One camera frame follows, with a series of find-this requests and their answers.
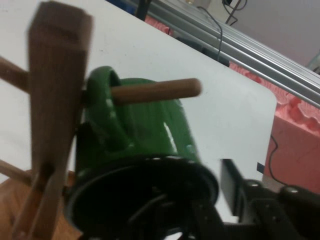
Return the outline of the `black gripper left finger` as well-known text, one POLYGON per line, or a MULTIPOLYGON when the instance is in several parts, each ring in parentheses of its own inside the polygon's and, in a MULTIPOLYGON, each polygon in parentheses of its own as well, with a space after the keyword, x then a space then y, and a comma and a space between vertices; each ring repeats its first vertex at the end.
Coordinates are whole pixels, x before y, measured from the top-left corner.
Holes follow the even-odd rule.
POLYGON ((128 240, 209 240, 215 234, 212 224, 221 224, 215 208, 216 192, 199 199, 173 200, 166 194, 144 203, 127 222, 128 240))

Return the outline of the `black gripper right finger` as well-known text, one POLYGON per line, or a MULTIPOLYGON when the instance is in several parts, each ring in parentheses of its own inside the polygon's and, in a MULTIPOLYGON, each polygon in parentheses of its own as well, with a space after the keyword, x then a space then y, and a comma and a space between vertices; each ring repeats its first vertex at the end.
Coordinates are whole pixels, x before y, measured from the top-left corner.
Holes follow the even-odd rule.
POLYGON ((220 187, 233 216, 234 230, 246 239, 318 240, 320 196, 305 188, 288 185, 279 192, 260 181, 244 179, 231 159, 222 159, 220 187))

